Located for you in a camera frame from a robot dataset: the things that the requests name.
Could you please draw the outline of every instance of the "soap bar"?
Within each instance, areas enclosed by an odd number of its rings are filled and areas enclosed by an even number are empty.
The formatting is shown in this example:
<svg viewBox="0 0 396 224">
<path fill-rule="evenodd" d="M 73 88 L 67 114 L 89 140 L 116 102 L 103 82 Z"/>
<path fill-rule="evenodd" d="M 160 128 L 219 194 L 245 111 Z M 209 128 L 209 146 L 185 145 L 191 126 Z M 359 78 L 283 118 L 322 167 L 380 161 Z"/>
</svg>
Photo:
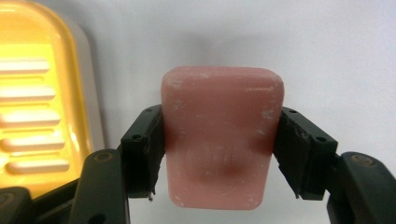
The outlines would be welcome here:
<svg viewBox="0 0 396 224">
<path fill-rule="evenodd" d="M 262 68 L 184 66 L 163 77 L 169 196 L 181 207 L 262 202 L 284 88 Z"/>
</svg>

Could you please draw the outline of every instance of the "pink soap bar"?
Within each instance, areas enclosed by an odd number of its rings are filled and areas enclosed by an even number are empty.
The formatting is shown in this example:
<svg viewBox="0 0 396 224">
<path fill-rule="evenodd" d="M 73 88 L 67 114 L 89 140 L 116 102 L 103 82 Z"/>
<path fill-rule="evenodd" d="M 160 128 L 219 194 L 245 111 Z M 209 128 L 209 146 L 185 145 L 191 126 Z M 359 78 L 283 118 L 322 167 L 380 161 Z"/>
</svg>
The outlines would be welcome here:
<svg viewBox="0 0 396 224">
<path fill-rule="evenodd" d="M 178 67 L 163 77 L 169 196 L 181 207 L 262 202 L 283 82 L 261 68 Z"/>
</svg>

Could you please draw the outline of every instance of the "black plastic part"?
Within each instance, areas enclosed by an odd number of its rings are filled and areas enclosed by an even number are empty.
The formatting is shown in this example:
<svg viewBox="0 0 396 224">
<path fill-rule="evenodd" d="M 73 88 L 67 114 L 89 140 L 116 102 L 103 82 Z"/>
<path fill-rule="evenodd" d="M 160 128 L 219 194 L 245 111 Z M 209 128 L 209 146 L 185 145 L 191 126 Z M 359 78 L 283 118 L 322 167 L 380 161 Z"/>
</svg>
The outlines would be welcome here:
<svg viewBox="0 0 396 224">
<path fill-rule="evenodd" d="M 28 189 L 12 187 L 0 189 L 0 223 L 32 223 L 29 209 L 32 200 Z"/>
<path fill-rule="evenodd" d="M 161 105 L 142 111 L 121 138 L 118 150 L 122 155 L 128 197 L 151 199 L 165 153 Z"/>
<path fill-rule="evenodd" d="M 296 197 L 322 200 L 337 142 L 297 111 L 283 107 L 274 155 Z"/>
<path fill-rule="evenodd" d="M 117 150 L 100 150 L 85 160 L 69 223 L 130 223 Z"/>
<path fill-rule="evenodd" d="M 68 223 L 78 179 L 33 200 L 35 224 Z"/>
<path fill-rule="evenodd" d="M 329 175 L 332 224 L 395 224 L 396 180 L 370 156 L 344 153 Z"/>
</svg>

